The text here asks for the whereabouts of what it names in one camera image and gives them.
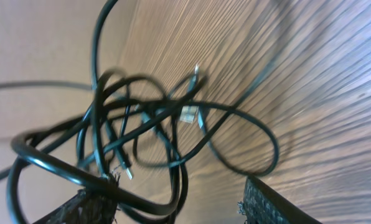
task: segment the wooden surface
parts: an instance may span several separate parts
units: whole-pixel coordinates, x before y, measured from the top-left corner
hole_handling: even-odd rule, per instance
[[[241,106],[281,144],[281,162],[263,180],[324,223],[371,223],[371,1],[139,1],[120,65],[169,89],[198,63],[209,73],[204,96],[231,104],[278,48],[273,72]],[[211,124],[220,114],[212,113]],[[179,136],[183,153],[201,138],[196,124],[182,123]],[[161,143],[145,142],[145,159],[164,160]],[[242,168],[271,156],[268,138],[238,118],[214,143]],[[245,178],[208,148],[187,167],[189,198],[176,223],[243,223]],[[123,186],[169,200],[167,171],[135,169]]]
[[[262,180],[324,223],[371,223],[371,0],[124,2],[114,8],[104,29],[102,67],[117,64],[129,73],[151,73],[167,89],[198,63],[209,74],[209,84],[198,97],[231,104],[283,49],[269,77],[240,107],[265,122],[281,145],[279,166]],[[0,21],[9,18],[0,25],[0,82],[89,81],[92,26],[103,1],[45,4],[29,1],[35,10],[13,7],[13,11],[2,10],[12,6],[0,4]],[[54,9],[62,14],[53,14]],[[39,26],[27,27],[26,21]],[[20,36],[19,41],[16,27],[24,26],[36,33]],[[57,42],[47,41],[50,37]],[[12,53],[23,49],[28,50],[27,57]],[[7,152],[12,135],[81,113],[91,102],[90,95],[79,100],[83,93],[28,91],[13,99],[0,93],[0,168],[13,160]],[[132,91],[135,96],[157,96],[144,84],[132,86]],[[27,106],[19,103],[24,98]],[[211,111],[208,123],[213,124],[220,114]],[[138,124],[138,119],[130,123]],[[179,137],[184,154],[201,133],[195,123],[181,123]],[[235,117],[214,136],[214,143],[244,169],[264,167],[271,156],[268,138]],[[163,145],[151,133],[139,145],[142,158],[164,159]],[[3,152],[11,159],[5,164]],[[69,162],[74,154],[74,141],[55,152]],[[208,148],[187,168],[189,196],[176,223],[245,221],[237,214],[244,177],[226,170]],[[75,194],[76,186],[44,170],[29,170],[21,175],[20,196],[30,221]],[[166,170],[137,165],[133,170],[135,178],[129,181],[123,175],[122,187],[157,202],[169,200]],[[4,188],[4,182],[0,183],[0,211],[5,207]],[[119,212],[116,219],[133,223]]]

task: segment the tangled cable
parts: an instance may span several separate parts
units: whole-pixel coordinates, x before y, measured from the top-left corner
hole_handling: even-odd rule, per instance
[[[98,43],[104,21],[115,3],[116,0],[109,0],[104,5],[97,19],[92,41],[91,88],[84,84],[57,81],[0,84],[0,89],[28,86],[60,86],[94,91],[94,100],[83,116],[78,116],[61,122],[50,129],[41,129],[19,134],[11,141],[11,147],[18,154],[18,158],[12,167],[0,172],[0,180],[8,176],[7,204],[11,213],[11,218],[15,223],[27,223],[21,212],[17,188],[21,170],[30,164],[39,166],[75,184],[82,185],[87,189],[102,194],[108,198],[112,198],[118,202],[118,206],[123,212],[140,223],[174,223],[176,215],[181,211],[187,198],[189,180],[186,162],[193,158],[206,144],[208,144],[218,160],[220,160],[230,170],[241,175],[263,176],[269,174],[277,164],[279,146],[274,134],[261,121],[237,109],[245,98],[248,97],[267,77],[267,74],[271,70],[277,56],[275,56],[257,75],[244,94],[231,106],[194,100],[195,95],[207,83],[206,74],[198,69],[185,76],[185,78],[176,84],[169,93],[166,93],[163,86],[149,75],[137,74],[127,76],[124,71],[114,68],[107,70],[99,76],[97,66]],[[120,80],[107,86],[108,80],[115,75],[119,76]],[[151,83],[160,92],[161,98],[149,101],[132,98],[129,86],[134,82],[140,81]],[[186,82],[189,82],[187,93],[180,98],[174,99],[173,94]],[[117,91],[122,88],[126,90],[126,93],[124,95],[119,95]],[[105,103],[109,96],[114,96],[116,100]],[[177,145],[177,122],[180,118],[182,109],[185,106],[198,107],[197,119],[204,136],[190,152],[186,155],[181,155]],[[124,114],[119,116],[110,116],[110,112],[123,108],[125,111]],[[209,109],[225,111],[225,114],[211,128],[208,128],[206,123]],[[273,144],[274,153],[271,164],[265,170],[261,172],[248,172],[231,165],[224,156],[216,150],[214,144],[211,142],[211,137],[232,114],[255,124],[270,138]],[[141,125],[125,134],[129,117],[135,115],[141,116]],[[164,119],[169,117],[172,133],[171,138],[161,124]],[[113,127],[113,122],[117,120],[122,121],[119,134],[116,133]],[[105,127],[105,132],[109,139],[109,143],[105,146],[101,140],[101,128],[103,126]],[[89,127],[91,127],[92,130],[94,150],[93,153],[85,156],[85,138]],[[167,154],[166,163],[151,164],[140,160],[138,157],[138,136],[151,129],[164,143]],[[44,139],[55,133],[63,134],[52,143],[44,146],[42,149],[37,149],[37,146]],[[75,135],[77,135],[76,154],[78,159],[76,167],[49,155],[50,152],[60,147]],[[108,160],[105,159],[105,154],[110,151],[114,152],[122,169],[127,170],[131,177],[131,172],[129,170],[131,163],[127,153],[125,153],[123,149],[123,145],[129,141],[133,141],[133,157],[136,163],[145,167],[167,167],[169,169],[172,194],[168,204],[163,205],[151,202],[121,189],[110,181],[106,181],[107,179],[113,178],[109,171],[109,165],[113,161],[113,158]],[[100,178],[87,172],[88,166],[93,162],[96,162],[98,166],[98,170],[101,173]],[[161,218],[148,218],[140,214],[137,210],[151,215],[158,215],[161,216]]]

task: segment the wood grain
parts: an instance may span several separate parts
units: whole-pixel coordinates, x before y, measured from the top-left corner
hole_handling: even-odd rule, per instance
[[[198,63],[209,74],[198,97],[231,104],[277,54],[269,77],[241,106],[281,144],[280,164],[263,180],[324,223],[371,223],[371,0],[139,1],[119,65],[170,89]],[[132,90],[158,96],[145,84]],[[220,114],[212,111],[208,123]],[[151,136],[140,143],[141,156],[161,161],[163,147]],[[186,153],[201,133],[182,123],[179,137]],[[268,138],[238,118],[214,143],[244,169],[270,160]],[[176,223],[243,223],[237,201],[244,177],[208,148],[187,168],[189,198]],[[136,178],[124,178],[123,187],[169,200],[166,170],[134,169]]]

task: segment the black wire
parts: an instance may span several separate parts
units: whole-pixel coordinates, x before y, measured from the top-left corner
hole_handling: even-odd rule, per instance
[[[281,51],[270,60],[267,66],[256,76],[251,85],[247,88],[244,94],[231,106],[221,105],[213,102],[195,101],[194,97],[207,83],[207,76],[204,72],[194,72],[185,76],[175,87],[167,94],[164,87],[153,77],[146,74],[137,74],[127,76],[124,71],[118,69],[110,69],[104,72],[102,76],[98,74],[98,44],[101,30],[106,17],[115,5],[116,0],[109,0],[104,5],[98,16],[96,27],[93,33],[92,40],[92,89],[94,90],[94,100],[87,112],[83,115],[69,119],[62,123],[53,126],[50,129],[40,129],[30,133],[19,134],[14,137],[11,142],[11,147],[14,152],[18,154],[15,163],[9,169],[0,172],[0,180],[8,175],[7,182],[7,205],[11,214],[11,218],[15,223],[26,223],[26,219],[22,214],[21,206],[18,201],[18,181],[21,170],[29,164],[39,166],[51,173],[59,175],[71,182],[82,185],[90,190],[93,190],[106,197],[112,198],[118,202],[121,210],[129,215],[131,218],[140,223],[174,223],[176,215],[181,211],[187,198],[188,193],[188,174],[186,169],[186,162],[193,158],[204,145],[208,144],[215,156],[230,170],[242,175],[267,175],[277,165],[279,157],[279,146],[274,134],[261,121],[253,116],[244,113],[237,109],[237,107],[248,97],[251,93],[265,80],[271,72],[274,63]],[[113,75],[119,75],[120,80],[114,82],[110,86],[106,86],[108,79]],[[189,82],[189,89],[187,93],[178,99],[172,99],[173,94],[183,84]],[[143,101],[132,98],[129,86],[134,82],[149,82],[153,84],[160,92],[160,100]],[[69,87],[82,90],[90,90],[89,85],[60,82],[60,81],[29,81],[17,83],[3,83],[0,84],[0,90],[3,88],[27,87],[27,86],[60,86]],[[121,88],[126,88],[125,96],[117,93]],[[105,103],[106,99],[114,96],[116,100]],[[138,106],[136,110],[131,111],[132,106]],[[183,106],[197,106],[198,122],[203,133],[203,138],[197,145],[186,155],[182,156],[178,150],[177,145],[177,122],[179,120],[180,112]],[[110,112],[118,109],[125,109],[124,114],[109,117]],[[206,117],[209,109],[222,110],[226,113],[219,119],[219,121],[208,128],[206,124]],[[239,116],[259,128],[261,128],[270,138],[273,144],[273,158],[271,164],[263,171],[249,172],[236,168],[230,164],[214,147],[211,142],[211,137],[223,125],[230,115]],[[125,134],[128,118],[135,115],[141,115],[141,125]],[[166,133],[162,127],[161,122],[170,118],[172,138]],[[113,122],[122,120],[120,133],[117,134],[113,128]],[[103,146],[101,141],[101,127],[105,125],[106,134],[109,143]],[[93,153],[85,156],[85,136],[88,127],[92,127],[92,138],[94,142]],[[167,154],[167,162],[160,164],[150,164],[138,159],[138,136],[152,129],[155,135],[164,143]],[[52,143],[37,150],[37,146],[47,137],[55,133],[62,133]],[[60,147],[70,138],[77,135],[76,154],[78,158],[77,166],[71,166],[53,156],[49,153]],[[127,154],[124,153],[123,145],[133,140],[133,156],[135,161],[144,167],[167,167],[169,169],[169,177],[171,180],[171,199],[167,204],[157,204],[150,202],[142,197],[127,192],[120,187],[117,187],[111,182],[107,182],[106,178],[113,178],[109,171],[109,164],[112,159],[105,159],[105,154],[114,151],[122,168],[130,167]],[[96,162],[101,176],[103,178],[95,177],[86,172],[88,166]],[[161,216],[160,218],[149,218],[140,214],[140,212],[151,215]]]

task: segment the beige background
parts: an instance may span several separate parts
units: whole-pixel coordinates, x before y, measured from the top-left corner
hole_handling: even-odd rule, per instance
[[[0,1],[0,82],[71,80],[90,82],[90,44],[95,20],[105,1]],[[116,65],[128,35],[136,1],[120,0],[101,38],[101,69]],[[91,94],[64,89],[0,91],[0,169],[14,161],[10,138],[27,129],[49,126],[79,114]],[[75,161],[74,142],[54,152]],[[0,223],[11,223],[6,181],[0,182]],[[78,186],[30,167],[21,174],[20,200],[30,222],[72,197]]]

